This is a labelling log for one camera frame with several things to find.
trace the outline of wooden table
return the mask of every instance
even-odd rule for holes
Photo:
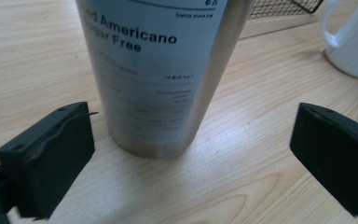
[[[102,112],[93,158],[46,223],[358,223],[289,148],[300,102],[358,121],[358,78],[325,59],[317,22],[283,28],[243,36],[189,149],[149,160],[108,134],[75,1],[1,0],[0,146],[62,105]]]

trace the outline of metal wire rack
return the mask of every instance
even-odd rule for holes
[[[255,0],[249,19],[312,14],[323,0]]]

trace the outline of wood grain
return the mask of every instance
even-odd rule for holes
[[[62,105],[102,112],[92,160],[39,223],[358,223],[288,146],[300,102],[358,121],[358,78],[325,59],[318,23],[283,23],[263,35],[263,25],[245,27],[256,31],[238,42],[192,145],[148,160],[109,137],[75,2],[0,1],[0,146]],[[33,223],[14,209],[9,218]]]

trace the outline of white mug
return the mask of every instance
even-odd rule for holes
[[[358,77],[358,8],[335,35],[327,32],[328,17],[342,0],[327,0],[320,15],[322,34],[327,42],[328,60],[341,71]]]

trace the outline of white label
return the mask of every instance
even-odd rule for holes
[[[148,143],[178,140],[227,0],[77,0],[106,116]]]

